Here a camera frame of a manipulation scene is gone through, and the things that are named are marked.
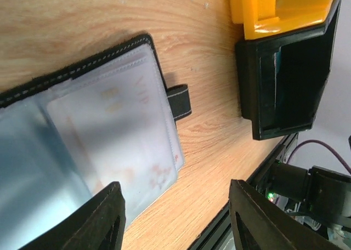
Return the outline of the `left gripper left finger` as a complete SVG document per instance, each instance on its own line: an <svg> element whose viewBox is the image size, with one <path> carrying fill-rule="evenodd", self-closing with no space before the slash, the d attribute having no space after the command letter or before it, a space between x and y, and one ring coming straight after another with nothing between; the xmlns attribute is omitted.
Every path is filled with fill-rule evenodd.
<svg viewBox="0 0 351 250"><path fill-rule="evenodd" d="M114 181L22 249L121 249L125 226L125 200Z"/></svg>

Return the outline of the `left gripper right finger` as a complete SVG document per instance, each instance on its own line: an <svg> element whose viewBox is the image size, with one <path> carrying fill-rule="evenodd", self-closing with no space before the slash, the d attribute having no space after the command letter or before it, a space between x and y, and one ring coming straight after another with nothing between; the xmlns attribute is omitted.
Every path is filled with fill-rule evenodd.
<svg viewBox="0 0 351 250"><path fill-rule="evenodd" d="M340 249L289 217L244 180L231 180L229 210L236 249Z"/></svg>

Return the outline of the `black leather card holder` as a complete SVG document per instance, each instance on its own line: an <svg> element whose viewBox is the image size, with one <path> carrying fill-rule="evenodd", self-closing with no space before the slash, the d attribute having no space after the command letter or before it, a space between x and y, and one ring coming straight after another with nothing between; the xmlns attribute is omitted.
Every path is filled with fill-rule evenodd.
<svg viewBox="0 0 351 250"><path fill-rule="evenodd" d="M186 84L142 33L1 93L1 249L121 249L176 181Z"/></svg>

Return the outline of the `white patterned card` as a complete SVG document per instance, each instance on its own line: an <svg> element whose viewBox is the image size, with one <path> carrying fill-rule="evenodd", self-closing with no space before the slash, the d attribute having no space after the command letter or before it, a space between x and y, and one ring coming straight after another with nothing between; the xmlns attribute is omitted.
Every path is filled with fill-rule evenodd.
<svg viewBox="0 0 351 250"><path fill-rule="evenodd" d="M47 113L92 193L119 181L127 200L153 201L176 181L176 128L151 64L78 84Z"/></svg>

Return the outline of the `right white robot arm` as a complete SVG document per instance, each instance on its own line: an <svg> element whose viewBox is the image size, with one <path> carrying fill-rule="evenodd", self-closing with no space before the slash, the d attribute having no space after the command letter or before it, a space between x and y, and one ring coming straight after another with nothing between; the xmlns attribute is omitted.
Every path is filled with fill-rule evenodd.
<svg viewBox="0 0 351 250"><path fill-rule="evenodd" d="M267 191L302 205L295 216L306 216L331 229L350 232L350 174L314 166L304 169L290 165L295 153L307 144L319 144L329 150L350 173L349 164L330 145L310 139L298 144L286 163L273 162L268 170Z"/></svg>

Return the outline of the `black bin with teal cards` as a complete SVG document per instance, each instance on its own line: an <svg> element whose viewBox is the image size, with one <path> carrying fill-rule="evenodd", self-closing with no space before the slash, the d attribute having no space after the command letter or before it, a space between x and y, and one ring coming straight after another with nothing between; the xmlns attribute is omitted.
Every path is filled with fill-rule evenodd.
<svg viewBox="0 0 351 250"><path fill-rule="evenodd" d="M341 0L325 22L235 45L242 117L255 140L312 128L332 65ZM281 104L275 113L274 53L281 49Z"/></svg>

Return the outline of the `teal card stack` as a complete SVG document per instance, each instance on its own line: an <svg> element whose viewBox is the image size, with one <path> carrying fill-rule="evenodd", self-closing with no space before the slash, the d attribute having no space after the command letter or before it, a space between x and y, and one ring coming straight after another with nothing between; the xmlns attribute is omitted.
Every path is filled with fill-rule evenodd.
<svg viewBox="0 0 351 250"><path fill-rule="evenodd" d="M281 49L274 53L274 67L275 67L275 113L278 113L279 106L281 104L281 81L280 81L280 69L281 69Z"/></svg>

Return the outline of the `yellow bin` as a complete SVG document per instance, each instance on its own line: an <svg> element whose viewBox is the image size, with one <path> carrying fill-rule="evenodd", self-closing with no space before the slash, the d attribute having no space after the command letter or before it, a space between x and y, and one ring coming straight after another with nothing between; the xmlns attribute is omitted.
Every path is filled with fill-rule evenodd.
<svg viewBox="0 0 351 250"><path fill-rule="evenodd" d="M246 40L255 40L321 24L334 1L230 0L231 18L243 26Z"/></svg>

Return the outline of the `black aluminium frame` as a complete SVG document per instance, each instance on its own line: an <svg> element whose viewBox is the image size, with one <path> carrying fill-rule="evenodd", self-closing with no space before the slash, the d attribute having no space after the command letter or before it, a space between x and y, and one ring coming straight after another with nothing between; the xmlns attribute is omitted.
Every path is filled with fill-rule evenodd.
<svg viewBox="0 0 351 250"><path fill-rule="evenodd" d="M292 230L284 227L287 216L258 191L267 182L269 167L283 160L297 138L291 134L280 140L247 181L231 181L228 203L190 249L297 249Z"/></svg>

